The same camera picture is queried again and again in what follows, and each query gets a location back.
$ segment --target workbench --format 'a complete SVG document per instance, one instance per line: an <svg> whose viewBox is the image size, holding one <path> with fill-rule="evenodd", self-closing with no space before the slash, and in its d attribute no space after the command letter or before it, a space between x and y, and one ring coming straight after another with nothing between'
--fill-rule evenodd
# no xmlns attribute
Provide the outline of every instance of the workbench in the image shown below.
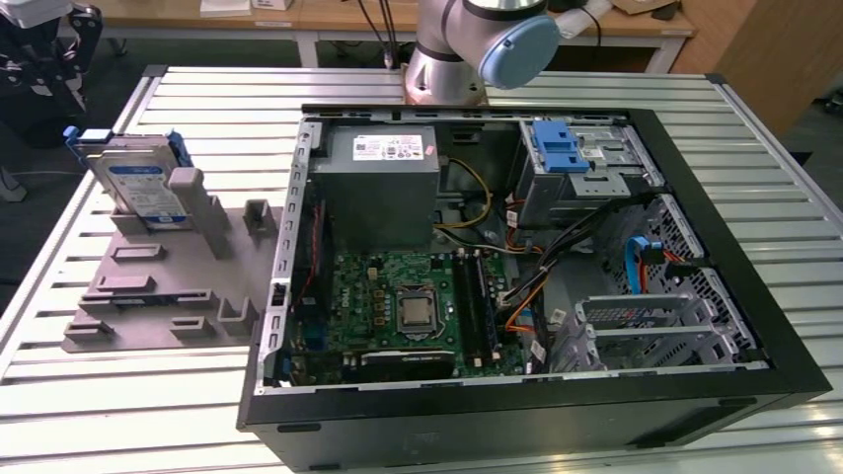
<svg viewBox="0 0 843 474"><path fill-rule="evenodd" d="M90 3L102 11L102 38L106 40L292 40L303 67L319 67L319 41L376 41L353 0L295 0L285 11L253 9L249 16L226 18L201 18L200 0L93 0ZM384 32L377 3L367 0L365 5L376 27ZM392 1L391 10L397 41L415 41L415 2ZM671 70L685 39L696 32L681 13L663 22L648 14L627 16L612 9L599 21L601 47L643 47L655 51L645 71L652 73ZM72 31L64 28L61 35L70 36ZM560 45L593 46L595 43L595 27L573 39L560 39Z"/></svg>
<svg viewBox="0 0 843 474"><path fill-rule="evenodd" d="M114 130L174 127L225 206L249 198L281 204L301 104L401 102L399 76L380 70L156 70ZM545 73L488 97L493 105L657 112L833 391L683 448L383 472L603 472L607 465L647 474L840 472L843 216L728 86L703 76ZM284 472L234 430L246 347L74 355L58 348L114 230L112 205L88 173L0 319L2 472Z"/></svg>

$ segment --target orange wire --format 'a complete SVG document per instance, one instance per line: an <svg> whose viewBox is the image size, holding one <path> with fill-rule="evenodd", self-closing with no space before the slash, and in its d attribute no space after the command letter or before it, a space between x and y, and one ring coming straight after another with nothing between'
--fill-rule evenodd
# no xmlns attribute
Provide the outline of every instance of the orange wire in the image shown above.
<svg viewBox="0 0 843 474"><path fill-rule="evenodd" d="M509 316L509 319L507 320L505 325L503 326L507 331L519 331L519 329L521 331L524 330L524 328L521 328L520 326L512 326L512 323L517 319L517 315L521 314L521 311L524 310L524 308L529 304L529 301L532 301L532 299L536 297L536 294L539 294L539 291L541 291L541 288L544 287L544 283L547 283L547 282L548 282L548 279L544 278L541 280L541 283L539 283L539 286L536 286L536 288L529 292L529 294L524 298L524 301L521 301L521 304L517 306L517 308L512 312L512 316Z"/></svg>

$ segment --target aluminum table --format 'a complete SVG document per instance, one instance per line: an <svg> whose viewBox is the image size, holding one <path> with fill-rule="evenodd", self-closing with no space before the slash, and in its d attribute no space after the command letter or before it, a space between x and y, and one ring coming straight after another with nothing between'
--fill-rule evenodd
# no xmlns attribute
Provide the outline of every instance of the aluminum table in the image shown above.
<svg viewBox="0 0 843 474"><path fill-rule="evenodd" d="M397 75L379 70L149 72L114 129L174 127L208 190L232 206L281 203L303 103L401 102ZM493 105L657 112L835 388L683 448L376 472L841 472L843 217L728 86L701 76L547 73L488 96ZM88 174L0 319L2 474L284 472L234 430L245 347L77 355L58 348L113 231L110 207Z"/></svg>

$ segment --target floor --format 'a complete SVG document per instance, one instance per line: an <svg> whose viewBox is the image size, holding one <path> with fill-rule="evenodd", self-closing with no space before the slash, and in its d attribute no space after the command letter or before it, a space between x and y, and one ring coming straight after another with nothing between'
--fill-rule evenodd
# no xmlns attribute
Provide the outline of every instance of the floor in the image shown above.
<svg viewBox="0 0 843 474"><path fill-rule="evenodd" d="M341 46L320 43L324 67L379 67L379 49L372 44ZM295 45L287 41L133 40L129 53L114 58L106 43L97 49L85 77L88 117L84 126L110 127L148 64L184 66L299 66ZM791 151L812 151L807 172L837 205L843 203L843 117L811 107L783 143ZM81 178L81 168L62 148L28 148L0 124L0 165L29 191L14 204L0 203L0 311L41 250L53 224Z"/></svg>

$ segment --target wooden table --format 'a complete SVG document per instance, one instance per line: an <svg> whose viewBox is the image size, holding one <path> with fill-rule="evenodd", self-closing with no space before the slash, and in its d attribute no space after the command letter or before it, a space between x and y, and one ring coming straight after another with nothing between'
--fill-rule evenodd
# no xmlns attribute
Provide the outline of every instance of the wooden table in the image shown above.
<svg viewBox="0 0 843 474"><path fill-rule="evenodd" d="M381 29L383 19L377 2L365 0L364 4L375 25ZM389 6L397 40L415 41L416 2L392 0ZM599 21L603 46L648 47L656 50L647 64L648 73L669 72L685 39L696 33L696 28L681 13L668 22L663 22L651 18L647 13L628 16L620 10L612 9ZM308 62L313 61L312 67L316 67L316 41L376 40L355 0L303 0L296 29L300 30L297 40L301 60L303 63L304 58L308 58ZM596 27L588 28L573 39L560 39L560 45L591 46L595 42Z"/></svg>
<svg viewBox="0 0 843 474"><path fill-rule="evenodd" d="M102 11L105 39L293 40L303 67L319 67L316 42L320 40L376 40L355 0L295 0L289 10L258 10L245 17L201 18L200 0L90 0ZM375 25L383 28L377 2L365 0ZM399 41L415 41L416 2L389 2ZM667 73L695 27L681 14L668 21L649 15L627 16L609 11L599 19L601 45L648 47L656 52L647 72ZM593 45L591 27L560 45Z"/></svg>

